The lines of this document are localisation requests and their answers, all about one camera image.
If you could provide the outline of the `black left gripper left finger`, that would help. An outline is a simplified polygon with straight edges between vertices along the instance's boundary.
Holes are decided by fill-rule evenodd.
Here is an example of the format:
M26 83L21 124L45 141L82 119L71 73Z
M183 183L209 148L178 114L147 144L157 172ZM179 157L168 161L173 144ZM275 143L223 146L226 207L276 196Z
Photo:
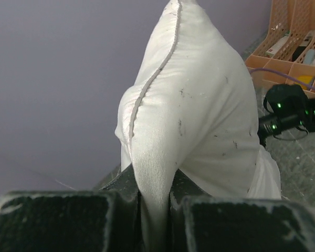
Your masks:
M141 251L140 194L132 167L96 191L0 196L0 252Z

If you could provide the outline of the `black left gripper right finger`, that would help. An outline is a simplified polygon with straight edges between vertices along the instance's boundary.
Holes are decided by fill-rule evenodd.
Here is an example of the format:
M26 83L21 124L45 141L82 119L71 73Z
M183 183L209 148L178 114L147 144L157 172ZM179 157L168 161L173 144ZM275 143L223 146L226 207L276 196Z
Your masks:
M284 200L214 198L177 171L169 251L315 251L315 209Z

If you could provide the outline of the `white pillow insert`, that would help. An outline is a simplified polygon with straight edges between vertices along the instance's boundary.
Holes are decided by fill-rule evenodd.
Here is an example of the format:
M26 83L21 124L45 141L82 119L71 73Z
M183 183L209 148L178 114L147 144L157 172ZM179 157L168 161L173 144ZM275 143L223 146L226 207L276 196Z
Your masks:
M146 251L166 251L169 193L182 171L214 197L281 199L277 163L260 145L252 77L197 1L169 1L115 134L141 193Z

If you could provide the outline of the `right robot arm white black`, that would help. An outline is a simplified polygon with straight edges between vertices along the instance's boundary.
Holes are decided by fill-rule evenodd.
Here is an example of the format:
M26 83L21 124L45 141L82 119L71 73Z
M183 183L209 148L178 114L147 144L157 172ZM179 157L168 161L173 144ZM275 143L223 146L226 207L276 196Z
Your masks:
M315 98L308 98L300 85L272 86L263 106L268 114L259 118L258 136L262 146L266 146L268 137L277 138L293 128L315 133Z

